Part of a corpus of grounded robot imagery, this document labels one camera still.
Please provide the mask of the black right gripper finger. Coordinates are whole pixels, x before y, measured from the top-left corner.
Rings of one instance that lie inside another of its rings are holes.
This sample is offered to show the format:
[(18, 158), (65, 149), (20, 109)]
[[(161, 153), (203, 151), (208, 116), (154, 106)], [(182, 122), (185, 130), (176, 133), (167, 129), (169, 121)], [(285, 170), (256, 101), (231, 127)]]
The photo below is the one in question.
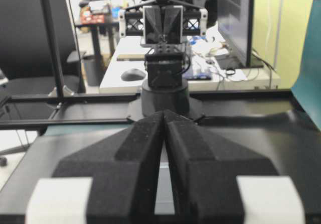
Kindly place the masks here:
[(40, 179), (26, 223), (130, 223), (154, 213), (164, 140), (159, 111), (63, 158)]
[(198, 223), (305, 223), (293, 180), (269, 158), (172, 111), (164, 119), (169, 161)]

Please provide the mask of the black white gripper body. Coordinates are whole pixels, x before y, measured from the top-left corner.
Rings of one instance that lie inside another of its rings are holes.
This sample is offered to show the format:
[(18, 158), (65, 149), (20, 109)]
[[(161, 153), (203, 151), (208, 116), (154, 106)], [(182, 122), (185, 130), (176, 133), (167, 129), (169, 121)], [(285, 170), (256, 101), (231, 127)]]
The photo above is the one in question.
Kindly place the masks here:
[[(145, 42), (145, 8), (160, 8), (163, 35), (158, 43)], [(181, 42), (167, 43), (164, 36), (164, 19), (166, 8), (181, 9)], [(184, 6), (184, 5), (140, 5), (126, 8), (118, 12), (119, 35), (121, 38), (127, 36), (141, 36), (146, 45), (156, 45), (160, 43), (178, 45), (183, 43), (187, 36), (205, 36), (207, 30), (208, 11), (205, 8)]]

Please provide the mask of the opposite right gripper black finger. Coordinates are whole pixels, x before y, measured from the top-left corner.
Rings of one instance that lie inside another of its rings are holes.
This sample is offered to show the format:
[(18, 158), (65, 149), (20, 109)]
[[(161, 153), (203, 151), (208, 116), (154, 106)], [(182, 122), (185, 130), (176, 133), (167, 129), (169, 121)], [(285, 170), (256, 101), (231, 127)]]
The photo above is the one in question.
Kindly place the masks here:
[(160, 8), (145, 8), (145, 42), (158, 43), (163, 35)]
[(167, 43), (181, 42), (181, 9), (180, 8), (165, 9), (164, 36)]

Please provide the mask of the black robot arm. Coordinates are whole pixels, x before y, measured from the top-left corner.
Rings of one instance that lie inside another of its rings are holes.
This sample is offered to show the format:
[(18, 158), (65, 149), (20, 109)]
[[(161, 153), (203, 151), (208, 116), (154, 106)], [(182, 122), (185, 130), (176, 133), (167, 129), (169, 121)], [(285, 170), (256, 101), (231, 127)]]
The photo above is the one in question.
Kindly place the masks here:
[(292, 179), (271, 160), (188, 119), (186, 55), (172, 0), (144, 6), (147, 80), (131, 127), (60, 160), (38, 180), (25, 223), (305, 223)]

